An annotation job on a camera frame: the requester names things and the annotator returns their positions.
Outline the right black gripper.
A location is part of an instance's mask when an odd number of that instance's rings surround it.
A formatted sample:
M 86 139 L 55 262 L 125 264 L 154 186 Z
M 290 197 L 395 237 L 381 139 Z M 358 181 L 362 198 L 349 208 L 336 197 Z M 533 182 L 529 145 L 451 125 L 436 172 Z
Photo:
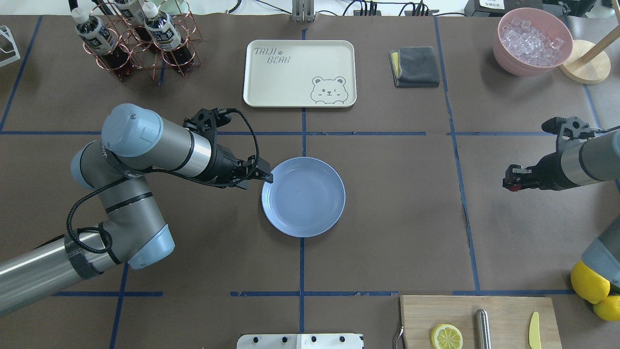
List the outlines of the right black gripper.
M 596 183 L 583 162 L 582 150 L 595 132 L 589 123 L 578 117 L 553 117 L 543 122 L 544 132 L 557 136 L 556 151 L 544 156 L 535 166 L 523 168 L 510 165 L 505 177 L 532 177 L 534 188 L 541 190 L 566 190 Z M 520 191 L 533 187 L 533 182 L 523 179 L 503 179 L 503 187 Z

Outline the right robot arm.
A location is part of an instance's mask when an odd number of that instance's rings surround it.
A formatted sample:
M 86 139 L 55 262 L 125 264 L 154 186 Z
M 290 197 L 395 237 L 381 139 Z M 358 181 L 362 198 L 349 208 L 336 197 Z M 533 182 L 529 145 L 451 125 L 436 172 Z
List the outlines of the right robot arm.
M 587 203 L 611 213 L 618 199 L 604 194 L 595 201 L 595 190 L 614 190 L 620 174 L 619 128 L 598 128 L 580 117 L 552 117 L 541 124 L 545 133 L 555 136 L 555 148 L 534 165 L 509 165 L 502 186 L 509 191 L 542 190 L 571 192 L 577 199 L 586 195 Z M 619 219 L 609 217 L 598 223 L 601 229 L 581 254 L 583 263 L 619 287 Z

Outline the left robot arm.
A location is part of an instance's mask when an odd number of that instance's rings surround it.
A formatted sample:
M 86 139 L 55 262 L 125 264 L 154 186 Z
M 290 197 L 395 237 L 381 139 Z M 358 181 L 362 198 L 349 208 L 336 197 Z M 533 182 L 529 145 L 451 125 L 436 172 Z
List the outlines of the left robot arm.
M 168 224 L 146 181 L 166 173 L 213 188 L 273 182 L 259 148 L 238 159 L 217 143 L 217 129 L 239 109 L 200 109 L 177 125 L 158 113 L 124 103 L 104 121 L 93 141 L 71 161 L 78 183 L 90 190 L 69 210 L 64 234 L 1 264 L 1 314 L 7 315 L 116 265 L 135 270 L 170 255 Z

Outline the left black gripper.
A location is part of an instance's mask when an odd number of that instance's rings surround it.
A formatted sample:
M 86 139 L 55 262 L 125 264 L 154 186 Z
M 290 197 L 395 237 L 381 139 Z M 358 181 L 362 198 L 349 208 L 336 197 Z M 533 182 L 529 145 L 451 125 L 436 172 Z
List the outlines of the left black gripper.
M 255 161 L 250 159 L 248 159 L 249 164 L 244 165 L 244 160 L 237 159 L 228 148 L 217 143 L 217 129 L 230 123 L 233 113 L 238 114 L 245 122 L 252 135 L 255 150 L 257 150 L 257 137 L 254 129 L 239 109 L 200 109 L 193 117 L 183 121 L 184 128 L 195 135 L 204 137 L 211 146 L 211 155 L 206 167 L 193 178 L 218 188 L 231 187 L 242 190 L 248 189 L 248 179 L 251 175 L 254 180 L 273 183 L 270 165 L 256 165 Z

